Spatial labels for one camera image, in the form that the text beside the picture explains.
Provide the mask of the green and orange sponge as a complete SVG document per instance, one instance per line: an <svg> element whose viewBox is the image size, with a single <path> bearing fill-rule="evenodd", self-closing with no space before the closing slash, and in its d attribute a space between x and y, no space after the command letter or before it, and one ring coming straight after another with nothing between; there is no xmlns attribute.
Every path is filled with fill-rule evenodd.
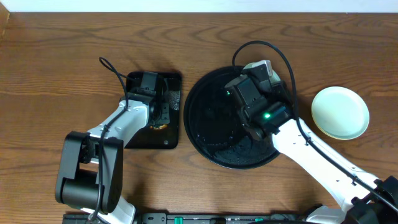
<svg viewBox="0 0 398 224"><path fill-rule="evenodd" d="M150 126L150 128L154 130L161 130L167 128L167 124L155 124Z"/></svg>

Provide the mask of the light blue plate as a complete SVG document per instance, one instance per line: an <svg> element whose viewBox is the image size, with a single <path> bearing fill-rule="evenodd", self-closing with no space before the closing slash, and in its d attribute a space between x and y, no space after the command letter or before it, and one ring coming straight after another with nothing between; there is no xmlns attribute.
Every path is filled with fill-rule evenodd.
<svg viewBox="0 0 398 224"><path fill-rule="evenodd" d="M243 68L242 73L250 73L252 76L255 76L259 82L265 80L274 84L281 81L278 74L272 69L270 60L249 63Z"/></svg>
<svg viewBox="0 0 398 224"><path fill-rule="evenodd" d="M331 86L319 91L311 105L311 114L322 129L334 136L360 136L368 128L367 104L354 91Z"/></svg>

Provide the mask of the light blue plate top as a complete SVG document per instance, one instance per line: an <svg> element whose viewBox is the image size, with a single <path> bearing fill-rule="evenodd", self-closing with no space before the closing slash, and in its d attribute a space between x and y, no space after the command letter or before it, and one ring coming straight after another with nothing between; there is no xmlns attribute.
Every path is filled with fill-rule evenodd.
<svg viewBox="0 0 398 224"><path fill-rule="evenodd" d="M250 73L252 76L255 76L259 82L265 80L274 84L281 81L278 74L272 69L270 60L249 63L243 68L242 73Z"/></svg>

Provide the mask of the yellow plate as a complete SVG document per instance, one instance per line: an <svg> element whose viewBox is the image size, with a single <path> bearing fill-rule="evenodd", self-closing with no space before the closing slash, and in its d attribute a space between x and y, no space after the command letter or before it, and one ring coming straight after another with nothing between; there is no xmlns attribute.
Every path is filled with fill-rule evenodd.
<svg viewBox="0 0 398 224"><path fill-rule="evenodd" d="M317 127L323 134L325 134L326 136L331 137L331 138L333 138L333 139L338 139L338 140L342 140L342 141L348 141L348 140L352 140L352 139L358 138L358 136L355 136L355 135L353 135L353 136L334 136L334 135L332 135L332 134L326 132L324 129L322 129L321 126L320 126L315 120L314 120L313 122L315 123L316 127Z"/></svg>

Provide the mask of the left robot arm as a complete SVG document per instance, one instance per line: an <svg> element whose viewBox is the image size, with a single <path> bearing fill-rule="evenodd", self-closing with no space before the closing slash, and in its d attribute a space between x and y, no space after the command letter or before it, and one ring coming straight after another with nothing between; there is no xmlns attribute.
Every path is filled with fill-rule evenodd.
<svg viewBox="0 0 398 224"><path fill-rule="evenodd" d="M143 129L170 123L171 81L144 73L130 82L108 118L63 143L55 199L88 213L87 223L133 223L136 208L121 195L124 149Z"/></svg>

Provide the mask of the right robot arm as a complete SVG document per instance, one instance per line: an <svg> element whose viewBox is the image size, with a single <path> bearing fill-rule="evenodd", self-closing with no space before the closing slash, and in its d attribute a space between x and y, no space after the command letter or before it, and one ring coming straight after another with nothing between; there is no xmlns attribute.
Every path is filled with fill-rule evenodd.
<svg viewBox="0 0 398 224"><path fill-rule="evenodd" d="M336 200L321 206L307 223L397 223L397 179L380 180L345 159L295 117L285 83L268 60L239 73L236 97L243 128L255 140L269 137L275 149L307 171Z"/></svg>

